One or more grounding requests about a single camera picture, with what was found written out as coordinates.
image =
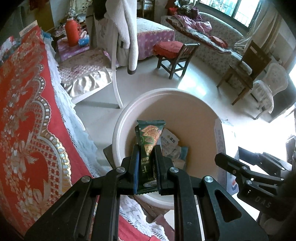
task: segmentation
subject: white chair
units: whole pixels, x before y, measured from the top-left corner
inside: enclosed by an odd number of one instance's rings
[[[258,109],[265,108],[259,115],[256,116],[257,120],[261,115],[266,112],[271,113],[274,109],[273,97],[280,91],[288,87],[288,73],[284,67],[278,63],[271,63],[265,77],[262,80],[257,80],[253,83],[252,94],[260,103]]]

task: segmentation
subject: metal screw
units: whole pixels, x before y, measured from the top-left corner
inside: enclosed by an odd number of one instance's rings
[[[205,181],[206,181],[207,183],[212,183],[213,180],[214,180],[214,179],[213,179],[211,176],[206,176],[206,177],[205,177]]]
[[[84,176],[84,177],[81,178],[81,181],[83,183],[88,183],[90,180],[91,180],[91,178],[89,176]]]
[[[117,171],[118,173],[123,173],[123,172],[126,171],[126,169],[125,169],[124,167],[118,167],[118,168],[116,168],[116,171]]]
[[[178,171],[179,171],[179,169],[177,167],[171,167],[170,168],[170,172],[172,172],[172,173],[176,173]]]

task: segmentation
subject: snack package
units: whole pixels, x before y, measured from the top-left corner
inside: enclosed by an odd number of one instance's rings
[[[153,171],[153,164],[150,161],[150,154],[157,144],[165,125],[164,120],[145,121],[138,120],[135,127],[137,142],[141,147],[139,186],[137,194],[144,194],[157,191],[156,173]]]
[[[175,167],[185,169],[188,147],[178,146],[179,139],[166,128],[163,129],[160,139],[163,156],[171,158]]]

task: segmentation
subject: tiled floor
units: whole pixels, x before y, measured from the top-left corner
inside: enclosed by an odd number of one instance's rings
[[[118,89],[122,102],[126,106],[139,95],[157,88],[178,88],[188,91],[205,101],[222,119],[228,119],[234,126],[239,146],[253,152],[268,152],[286,160],[285,142],[295,132],[294,117],[281,116],[271,123],[267,116],[253,120],[260,111],[257,102],[247,96],[234,106],[232,101],[237,92],[228,84],[216,88],[221,76],[205,63],[193,58],[183,80],[175,75],[168,79],[164,69],[156,69],[157,58],[151,57],[138,64],[137,72],[128,75],[126,67],[117,71]],[[105,166],[109,164],[103,149],[112,143],[113,130],[122,109],[115,109],[116,100],[112,85],[80,102],[75,107],[86,130],[98,147],[98,161]]]

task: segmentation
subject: red thermos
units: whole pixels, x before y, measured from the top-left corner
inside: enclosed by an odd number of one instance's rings
[[[78,24],[73,18],[69,18],[67,19],[65,30],[69,46],[76,46],[79,40],[80,24]]]

